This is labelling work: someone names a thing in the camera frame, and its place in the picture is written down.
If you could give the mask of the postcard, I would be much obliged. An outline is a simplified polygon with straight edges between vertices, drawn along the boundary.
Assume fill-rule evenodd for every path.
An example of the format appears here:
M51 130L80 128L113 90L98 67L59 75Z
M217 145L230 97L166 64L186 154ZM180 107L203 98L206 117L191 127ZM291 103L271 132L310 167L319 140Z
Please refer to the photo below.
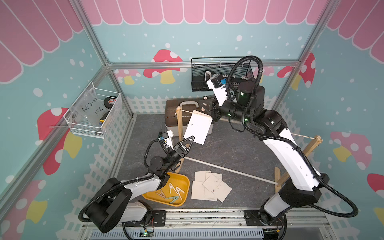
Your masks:
M203 186L222 203L232 191L232 188L223 181L221 174L207 173Z
M204 145L211 123L211 116L198 111L193 111L184 134L184 139L193 136L195 138L194 143Z
M211 172L195 172L195 181L196 182L205 182L207 176L209 176Z
M217 201L216 196L203 186L203 182L197 181L193 181L191 198L193 200Z

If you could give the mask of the white clothespin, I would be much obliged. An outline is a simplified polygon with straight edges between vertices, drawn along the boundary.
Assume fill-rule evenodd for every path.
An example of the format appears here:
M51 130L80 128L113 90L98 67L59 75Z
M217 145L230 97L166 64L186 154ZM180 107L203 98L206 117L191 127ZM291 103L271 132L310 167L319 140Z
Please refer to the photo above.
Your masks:
M177 192L179 198L182 200L183 199L182 196L185 192L182 189L180 189L179 187L176 187L176 192Z
M169 183L169 192L170 192L170 194L172 194L172 193L177 194L178 193L176 188L174 187L174 185L172 183Z

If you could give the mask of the green clothespin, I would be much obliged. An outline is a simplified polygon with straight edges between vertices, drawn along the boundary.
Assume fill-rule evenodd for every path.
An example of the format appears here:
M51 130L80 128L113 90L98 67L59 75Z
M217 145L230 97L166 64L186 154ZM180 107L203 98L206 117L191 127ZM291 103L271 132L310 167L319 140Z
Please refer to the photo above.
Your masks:
M174 197L168 197L168 198L166 198L166 200L170 200L169 204L172 205L179 198L180 198L179 196L174 196Z

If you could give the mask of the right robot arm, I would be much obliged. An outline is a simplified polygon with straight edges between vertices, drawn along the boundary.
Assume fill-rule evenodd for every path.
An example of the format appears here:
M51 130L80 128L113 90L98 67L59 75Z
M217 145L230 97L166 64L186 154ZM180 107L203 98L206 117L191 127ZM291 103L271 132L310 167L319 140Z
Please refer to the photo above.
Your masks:
M260 85L263 72L263 62L256 56L239 59L227 75L208 70L204 72L204 80L215 94L215 101L210 109L214 121L221 117L240 121L243 126L241 131L247 131L263 141L289 174L283 187L259 209L258 219L269 226L279 215L284 215L292 208L304 206L340 218L357 216L357 206L329 186L329 176L319 173L294 142L283 117L277 111L265 109L265 88ZM318 207L316 204L322 195L321 188L326 188L346 202L352 211L337 213Z

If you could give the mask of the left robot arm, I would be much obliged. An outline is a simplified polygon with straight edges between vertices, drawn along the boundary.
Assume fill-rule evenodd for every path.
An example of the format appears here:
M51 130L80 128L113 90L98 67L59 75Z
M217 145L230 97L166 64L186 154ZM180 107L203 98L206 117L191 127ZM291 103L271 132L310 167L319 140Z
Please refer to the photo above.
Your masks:
M119 224L126 227L127 223L138 223L145 229L155 221L153 209L143 201L133 200L165 187L171 179L170 172L189 153L194 140L194 136L182 140L166 157L155 156L145 162L148 171L142 177L125 182L116 178L107 180L80 210L79 221L93 223L103 234Z

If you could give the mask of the brown lidded storage box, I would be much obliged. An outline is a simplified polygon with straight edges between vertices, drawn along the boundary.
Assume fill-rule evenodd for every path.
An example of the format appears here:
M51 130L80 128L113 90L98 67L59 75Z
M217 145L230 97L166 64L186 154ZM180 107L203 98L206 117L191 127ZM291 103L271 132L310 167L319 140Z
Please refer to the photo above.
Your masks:
M165 126L166 131L172 130L175 137L179 136L179 125L177 117L177 108L182 108L182 123L183 123L183 134L186 132L188 123L190 121L193 111L201 112L201 101L203 99L192 98L189 100L185 99L172 99L166 101L165 108Z

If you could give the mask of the yellow plastic tray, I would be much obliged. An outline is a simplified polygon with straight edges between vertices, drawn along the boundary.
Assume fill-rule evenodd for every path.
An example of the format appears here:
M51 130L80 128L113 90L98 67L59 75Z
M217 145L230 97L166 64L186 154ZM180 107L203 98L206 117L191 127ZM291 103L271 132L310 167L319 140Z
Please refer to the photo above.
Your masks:
M149 201L172 207L182 206L188 198L190 180L185 175L168 173L170 178L166 185L159 190L148 192L142 196Z

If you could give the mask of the wooden clothesline rack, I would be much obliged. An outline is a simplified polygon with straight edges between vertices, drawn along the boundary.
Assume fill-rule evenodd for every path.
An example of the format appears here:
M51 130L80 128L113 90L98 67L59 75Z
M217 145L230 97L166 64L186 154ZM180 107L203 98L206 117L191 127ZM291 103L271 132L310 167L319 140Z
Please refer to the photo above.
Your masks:
M320 173L305 158L288 129L276 139L259 139L248 131L236 132L222 117L204 145L193 143L187 157L233 170L242 167L253 175L269 163L280 162L298 190L311 191L320 184Z

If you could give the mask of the black tape roll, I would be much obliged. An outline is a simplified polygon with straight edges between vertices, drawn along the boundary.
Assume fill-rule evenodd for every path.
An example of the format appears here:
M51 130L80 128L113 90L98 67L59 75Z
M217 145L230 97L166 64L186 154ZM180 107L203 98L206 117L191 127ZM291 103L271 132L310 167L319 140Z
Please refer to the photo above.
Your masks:
M104 106L107 108L107 109L112 109L112 107L115 105L117 99L116 98L113 98L113 97L106 97L103 101L104 103Z

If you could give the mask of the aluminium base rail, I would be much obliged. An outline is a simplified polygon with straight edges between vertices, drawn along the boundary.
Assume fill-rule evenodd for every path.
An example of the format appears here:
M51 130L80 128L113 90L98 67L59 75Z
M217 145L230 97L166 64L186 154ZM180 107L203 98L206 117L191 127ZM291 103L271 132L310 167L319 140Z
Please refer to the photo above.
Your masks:
M335 240L324 213L312 208L291 209L271 226L256 221L248 209L166 209L155 213L146 227L118 224L102 233L85 225L80 240Z

